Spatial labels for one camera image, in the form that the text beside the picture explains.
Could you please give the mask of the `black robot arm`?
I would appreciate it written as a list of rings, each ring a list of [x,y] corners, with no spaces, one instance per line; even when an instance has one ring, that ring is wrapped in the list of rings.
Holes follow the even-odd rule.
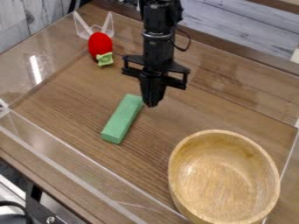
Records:
[[[136,77],[144,104],[152,108],[164,98],[168,87],[185,89],[191,69],[173,61],[173,49],[185,52],[175,44],[175,30],[183,20],[180,0],[139,0],[144,22],[141,55],[122,57],[122,74]]]

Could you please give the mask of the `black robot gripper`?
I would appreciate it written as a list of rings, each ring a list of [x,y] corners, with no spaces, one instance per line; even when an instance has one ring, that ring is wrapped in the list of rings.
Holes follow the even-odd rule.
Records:
[[[184,52],[184,49],[175,45],[175,30],[164,33],[143,31],[143,38],[143,54],[122,57],[121,73],[140,79],[143,101],[148,107],[152,107],[164,98],[165,87],[187,88],[191,69],[173,61],[173,49]]]

